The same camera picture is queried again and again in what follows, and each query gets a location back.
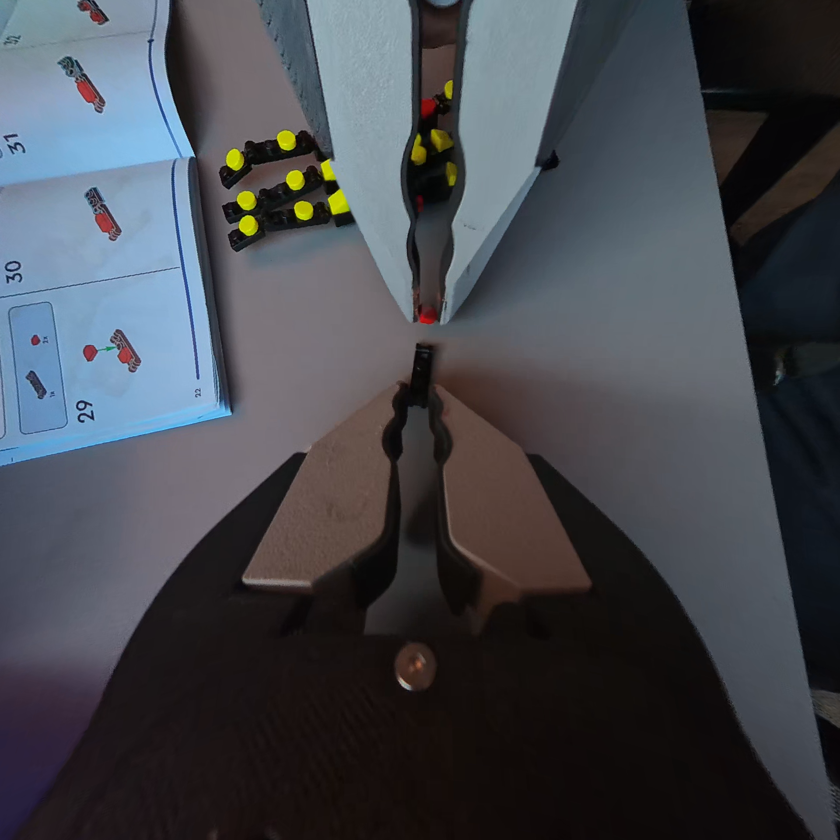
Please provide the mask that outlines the small black lego piece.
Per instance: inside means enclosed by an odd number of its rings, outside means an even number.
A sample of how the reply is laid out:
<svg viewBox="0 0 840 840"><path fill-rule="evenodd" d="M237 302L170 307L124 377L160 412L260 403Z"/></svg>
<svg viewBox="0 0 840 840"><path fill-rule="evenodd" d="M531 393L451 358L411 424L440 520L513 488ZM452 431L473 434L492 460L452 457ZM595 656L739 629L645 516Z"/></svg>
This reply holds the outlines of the small black lego piece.
<svg viewBox="0 0 840 840"><path fill-rule="evenodd" d="M408 383L408 402L410 406L427 408L429 393L434 378L436 348L431 343L416 344L413 368Z"/></svg>

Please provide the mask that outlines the black yellow lego spider model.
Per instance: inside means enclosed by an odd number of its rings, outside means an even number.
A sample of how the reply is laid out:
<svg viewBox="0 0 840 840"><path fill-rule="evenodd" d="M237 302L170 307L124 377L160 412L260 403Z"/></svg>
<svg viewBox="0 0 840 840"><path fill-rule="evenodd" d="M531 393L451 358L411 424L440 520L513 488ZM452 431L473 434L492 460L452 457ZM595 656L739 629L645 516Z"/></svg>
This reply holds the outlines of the black yellow lego spider model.
<svg viewBox="0 0 840 840"><path fill-rule="evenodd" d="M455 82L450 79L441 91L421 100L420 130L413 142L406 181L418 213L426 205L448 201L458 181L455 142L450 132L438 126L439 119L452 108L454 90ZM257 192L241 190L223 205L233 251L242 251L270 233L355 223L333 162L306 130L282 130L274 138L247 141L242 149L231 149L219 169L219 180L231 190L257 166L304 156L314 157L316 163L303 170L289 170L280 182Z"/></svg>

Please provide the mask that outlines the person's dark blue pants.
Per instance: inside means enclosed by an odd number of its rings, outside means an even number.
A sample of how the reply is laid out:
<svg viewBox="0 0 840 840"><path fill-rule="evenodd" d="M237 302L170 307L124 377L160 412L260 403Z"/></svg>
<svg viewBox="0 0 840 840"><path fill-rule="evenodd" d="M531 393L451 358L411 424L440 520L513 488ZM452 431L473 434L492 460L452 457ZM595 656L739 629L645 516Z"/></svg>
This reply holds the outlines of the person's dark blue pants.
<svg viewBox="0 0 840 840"><path fill-rule="evenodd" d="M838 178L752 236L736 279L805 666L837 691Z"/></svg>

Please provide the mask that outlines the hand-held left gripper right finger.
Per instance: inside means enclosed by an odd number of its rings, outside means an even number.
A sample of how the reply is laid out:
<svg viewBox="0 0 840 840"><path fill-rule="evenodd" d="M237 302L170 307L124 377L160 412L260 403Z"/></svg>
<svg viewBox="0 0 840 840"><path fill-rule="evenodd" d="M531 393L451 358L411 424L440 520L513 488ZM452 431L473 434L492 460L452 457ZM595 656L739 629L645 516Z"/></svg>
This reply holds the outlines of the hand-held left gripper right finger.
<svg viewBox="0 0 840 840"><path fill-rule="evenodd" d="M592 579L522 447L441 385L428 393L437 575L479 634L500 606L585 595Z"/></svg>

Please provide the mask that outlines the dark chair frame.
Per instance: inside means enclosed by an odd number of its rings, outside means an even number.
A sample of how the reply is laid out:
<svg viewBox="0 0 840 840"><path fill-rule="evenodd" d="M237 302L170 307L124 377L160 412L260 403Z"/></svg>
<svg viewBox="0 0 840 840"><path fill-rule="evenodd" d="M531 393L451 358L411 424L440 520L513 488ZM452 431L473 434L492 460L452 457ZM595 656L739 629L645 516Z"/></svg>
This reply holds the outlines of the dark chair frame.
<svg viewBox="0 0 840 840"><path fill-rule="evenodd" d="M725 88L706 88L702 97L707 110L763 115L719 188L724 224L730 234L735 223L838 125L839 100Z"/></svg>

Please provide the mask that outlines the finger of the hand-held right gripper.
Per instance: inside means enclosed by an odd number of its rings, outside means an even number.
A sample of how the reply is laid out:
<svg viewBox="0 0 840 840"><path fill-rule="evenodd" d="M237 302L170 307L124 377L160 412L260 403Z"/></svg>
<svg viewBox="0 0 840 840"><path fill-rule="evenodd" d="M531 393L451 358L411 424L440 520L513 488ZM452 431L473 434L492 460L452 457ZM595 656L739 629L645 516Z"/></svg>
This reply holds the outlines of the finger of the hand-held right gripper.
<svg viewBox="0 0 840 840"><path fill-rule="evenodd" d="M474 289L540 171L543 132L578 2L465 4L455 80L459 200L439 321Z"/></svg>
<svg viewBox="0 0 840 840"><path fill-rule="evenodd" d="M407 171L419 122L418 2L258 1L318 146L373 260L417 320L417 213Z"/></svg>

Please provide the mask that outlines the lego instruction booklet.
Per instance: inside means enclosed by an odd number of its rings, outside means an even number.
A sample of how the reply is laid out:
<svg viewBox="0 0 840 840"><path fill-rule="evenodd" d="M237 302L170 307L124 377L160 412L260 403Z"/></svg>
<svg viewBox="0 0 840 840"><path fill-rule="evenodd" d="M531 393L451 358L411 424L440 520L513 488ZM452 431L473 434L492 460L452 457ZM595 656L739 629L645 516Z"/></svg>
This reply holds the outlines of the lego instruction booklet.
<svg viewBox="0 0 840 840"><path fill-rule="evenodd" d="M1 3L1 463L231 414L171 3Z"/></svg>

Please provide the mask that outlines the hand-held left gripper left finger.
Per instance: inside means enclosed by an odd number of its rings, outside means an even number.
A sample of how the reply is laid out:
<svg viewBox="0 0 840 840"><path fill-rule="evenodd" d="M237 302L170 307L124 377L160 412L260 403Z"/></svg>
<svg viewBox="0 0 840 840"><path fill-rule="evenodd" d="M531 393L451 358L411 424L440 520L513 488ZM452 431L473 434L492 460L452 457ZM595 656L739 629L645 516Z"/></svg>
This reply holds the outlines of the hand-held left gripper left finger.
<svg viewBox="0 0 840 840"><path fill-rule="evenodd" d="M396 462L408 385L396 382L306 452L249 562L249 588L368 608L393 582L401 499Z"/></svg>

